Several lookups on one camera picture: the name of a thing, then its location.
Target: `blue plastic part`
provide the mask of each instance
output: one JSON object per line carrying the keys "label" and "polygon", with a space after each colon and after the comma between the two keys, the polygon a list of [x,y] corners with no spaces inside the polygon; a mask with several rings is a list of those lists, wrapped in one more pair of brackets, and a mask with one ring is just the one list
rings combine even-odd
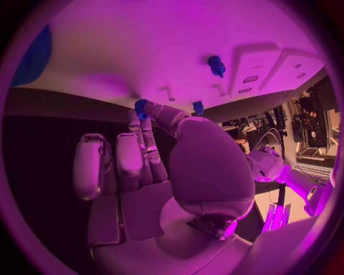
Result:
{"label": "blue plastic part", "polygon": [[203,115],[204,106],[203,106],[203,103],[201,101],[194,102],[193,107],[194,107],[195,113],[198,116]]}
{"label": "blue plastic part", "polygon": [[221,62],[219,56],[211,56],[208,59],[208,65],[210,66],[213,75],[224,77],[224,72],[226,71],[225,65]]}
{"label": "blue plastic part", "polygon": [[38,79],[48,64],[52,54],[52,34],[46,26],[26,51],[11,86],[28,84]]}
{"label": "blue plastic part", "polygon": [[147,99],[139,99],[135,102],[135,111],[138,114],[139,119],[148,119],[146,111],[144,110],[147,101]]}

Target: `blue object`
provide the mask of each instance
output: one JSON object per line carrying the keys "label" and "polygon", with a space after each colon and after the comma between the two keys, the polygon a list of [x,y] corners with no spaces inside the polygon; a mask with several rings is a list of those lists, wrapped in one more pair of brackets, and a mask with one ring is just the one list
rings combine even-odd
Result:
{"label": "blue object", "polygon": [[203,106],[203,103],[201,101],[194,102],[193,107],[194,107],[195,113],[198,116],[203,115],[204,106]]}
{"label": "blue object", "polygon": [[138,114],[139,119],[148,119],[146,111],[144,110],[147,101],[147,99],[139,99],[135,102],[135,111]]}
{"label": "blue object", "polygon": [[40,77],[52,54],[52,35],[46,26],[26,51],[11,86],[28,84]]}
{"label": "blue object", "polygon": [[224,72],[226,71],[225,65],[221,62],[219,56],[211,56],[208,59],[208,65],[210,66],[213,75],[224,77]]}

